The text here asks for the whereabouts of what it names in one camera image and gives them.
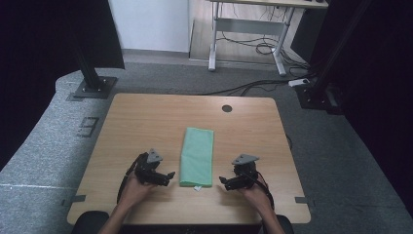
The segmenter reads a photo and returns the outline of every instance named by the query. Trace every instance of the robotic hand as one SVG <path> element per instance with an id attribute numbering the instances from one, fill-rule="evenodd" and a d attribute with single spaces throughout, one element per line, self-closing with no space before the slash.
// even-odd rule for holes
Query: robotic hand
<path id="1" fill-rule="evenodd" d="M 131 167 L 127 170 L 124 179 L 122 180 L 121 187 L 119 188 L 118 192 L 117 203 L 119 203 L 119 199 L 121 198 L 122 191 L 124 190 L 124 187 L 127 183 L 128 176 L 133 170 L 136 174 L 136 177 L 142 184 L 147 182 L 168 186 L 169 180 L 173 178 L 175 172 L 169 173 L 167 175 L 162 175 L 155 172 L 155 169 L 158 168 L 162 160 L 163 158 L 155 151 L 155 149 L 149 150 L 149 153 L 145 152 L 140 154 L 131 164 Z"/>
<path id="2" fill-rule="evenodd" d="M 225 185 L 227 191 L 235 190 L 239 188 L 250 188 L 257 184 L 265 192 L 268 199 L 270 199 L 271 207 L 274 209 L 274 199 L 270 190 L 268 190 L 267 183 L 265 185 L 258 181 L 258 175 L 261 175 L 256 171 L 255 161 L 259 158 L 247 154 L 240 155 L 237 159 L 233 161 L 234 173 L 236 177 L 227 179 L 220 176 L 219 180 Z"/>

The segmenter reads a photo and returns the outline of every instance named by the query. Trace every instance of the floor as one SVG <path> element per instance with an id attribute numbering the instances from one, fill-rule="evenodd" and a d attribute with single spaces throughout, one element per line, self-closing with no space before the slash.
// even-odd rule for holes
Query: floor
<path id="1" fill-rule="evenodd" d="M 116 93 L 195 95 L 291 78 L 281 78 L 265 64 L 219 62 L 215 72 L 208 72 L 205 61 L 185 54 L 124 55 L 126 70 L 97 71 L 119 78 L 108 100 L 69 100 L 82 81 L 80 72 L 57 80 L 49 108 L 0 173 L 0 233 L 70 232 L 66 216 L 71 199 Z M 286 85 L 257 87 L 247 95 L 273 98 L 291 139 L 312 214 L 310 223 L 293 224 L 295 233 L 411 233 L 411 216 L 344 116 L 302 109 Z M 88 117 L 98 118 L 96 128 L 90 137 L 80 137 L 80 125 Z"/>

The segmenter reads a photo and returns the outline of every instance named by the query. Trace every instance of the folded towel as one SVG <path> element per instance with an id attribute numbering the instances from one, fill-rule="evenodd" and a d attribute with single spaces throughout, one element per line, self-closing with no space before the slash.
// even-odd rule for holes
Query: folded towel
<path id="1" fill-rule="evenodd" d="M 187 128 L 181 153 L 181 186 L 212 186 L 213 131 Z"/>

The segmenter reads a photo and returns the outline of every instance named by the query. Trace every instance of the table hole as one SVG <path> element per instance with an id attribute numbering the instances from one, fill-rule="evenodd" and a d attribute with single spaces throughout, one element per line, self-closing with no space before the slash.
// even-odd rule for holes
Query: table hole
<path id="1" fill-rule="evenodd" d="M 222 110 L 223 110 L 224 112 L 229 113 L 229 112 L 232 111 L 232 106 L 231 106 L 231 105 L 223 105 L 223 106 L 222 106 Z"/>

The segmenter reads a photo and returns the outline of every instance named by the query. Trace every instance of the standing desk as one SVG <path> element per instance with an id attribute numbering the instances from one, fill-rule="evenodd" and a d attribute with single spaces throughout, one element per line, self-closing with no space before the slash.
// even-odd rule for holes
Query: standing desk
<path id="1" fill-rule="evenodd" d="M 222 106 L 230 105 L 231 112 Z M 197 192 L 179 186 L 179 165 L 187 127 L 214 131 L 212 187 Z M 67 220 L 86 211 L 111 214 L 118 189 L 134 159 L 150 148 L 164 158 L 157 172 L 176 172 L 126 218 L 128 224 L 256 224 L 260 217 L 237 191 L 226 191 L 219 176 L 234 177 L 232 161 L 241 153 L 260 157 L 275 210 L 293 223 L 310 221 L 276 103 L 263 97 L 200 97 L 117 94 L 108 111 Z"/>
<path id="2" fill-rule="evenodd" d="M 279 43 L 276 48 L 272 49 L 274 60 L 279 71 L 280 76 L 285 76 L 286 72 L 282 64 L 282 58 L 280 52 L 282 50 L 282 44 L 285 40 L 286 32 L 288 31 L 291 23 L 292 15 L 295 8 L 313 8 L 313 9 L 325 9 L 328 4 L 325 0 L 322 3 L 305 0 L 209 0 L 213 5 L 213 26 L 212 26 L 212 44 L 209 48 L 209 65 L 208 70 L 215 70 L 216 61 L 216 32 L 239 32 L 250 34 L 265 34 L 279 36 Z M 245 19 L 224 19 L 218 15 L 219 4 L 223 3 L 237 3 L 237 4 L 250 4 L 250 5 L 265 5 L 265 6 L 279 6 L 287 7 L 287 16 L 285 16 L 284 22 L 272 22 L 262 20 L 245 20 Z"/>

